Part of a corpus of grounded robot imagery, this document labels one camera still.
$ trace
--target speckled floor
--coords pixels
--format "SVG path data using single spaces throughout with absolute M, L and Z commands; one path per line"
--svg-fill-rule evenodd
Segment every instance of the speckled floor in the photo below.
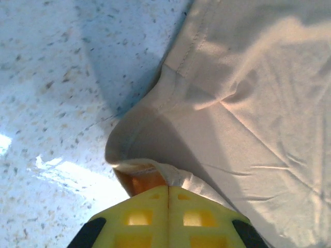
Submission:
M 65 247 L 128 197 L 104 146 L 190 2 L 0 1 L 0 247 Z

